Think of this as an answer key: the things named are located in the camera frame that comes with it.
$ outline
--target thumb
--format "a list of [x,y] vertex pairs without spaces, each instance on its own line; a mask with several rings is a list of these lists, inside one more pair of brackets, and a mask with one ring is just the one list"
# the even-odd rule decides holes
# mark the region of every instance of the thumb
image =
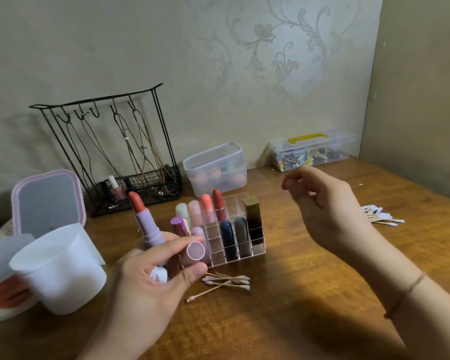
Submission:
[[198,279],[203,277],[208,267],[204,262],[198,262],[183,269],[176,277],[170,280],[166,285],[172,287],[172,291],[178,300],[180,300],[185,291]]
[[285,187],[292,196],[292,199],[300,207],[300,210],[308,212],[316,207],[315,201],[310,196],[305,184],[289,179],[285,182]]

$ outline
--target clear lipstick holder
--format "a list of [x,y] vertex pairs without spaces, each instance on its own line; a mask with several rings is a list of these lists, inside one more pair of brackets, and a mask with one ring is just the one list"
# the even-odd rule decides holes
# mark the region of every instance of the clear lipstick holder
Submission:
[[[224,209],[226,212],[226,218],[232,223],[234,245],[224,247],[222,233],[220,232],[220,221],[217,220],[215,207],[213,208],[213,215],[211,215],[212,212],[210,212],[210,215],[209,213],[202,213],[201,215],[186,217],[186,220],[191,223],[190,229],[196,226],[199,226],[203,229],[203,232],[205,234],[205,241],[210,251],[211,260],[210,264],[208,264],[210,268],[265,254],[265,237],[263,235],[263,230],[261,227],[253,229],[255,239],[250,240],[250,229],[248,228],[247,224],[248,241],[240,244],[237,243],[235,220],[237,218],[246,218],[245,204],[243,203],[243,199],[247,198],[248,196],[249,194],[247,192],[244,192],[223,197],[223,200],[225,202]],[[233,250],[236,250],[237,259],[229,260],[226,253],[233,252]]]

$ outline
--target wooden tabletop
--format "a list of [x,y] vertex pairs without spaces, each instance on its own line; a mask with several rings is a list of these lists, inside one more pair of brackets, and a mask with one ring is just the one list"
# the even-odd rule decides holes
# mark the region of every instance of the wooden tabletop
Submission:
[[[345,180],[361,205],[374,204],[406,221],[378,230],[450,292],[450,199],[383,169],[351,158],[320,165]],[[400,338],[364,280],[316,245],[305,230],[283,174],[248,170],[234,192],[258,196],[266,254],[220,267],[247,275],[251,291],[221,288],[182,303],[143,359],[408,359]],[[185,185],[180,202],[195,199]],[[177,201],[150,207],[170,230]],[[131,211],[88,219],[85,229],[109,274],[140,239]],[[187,296],[206,289],[194,284]],[[0,360],[74,359],[100,319],[105,290],[73,314],[55,316],[42,305],[0,322]]]

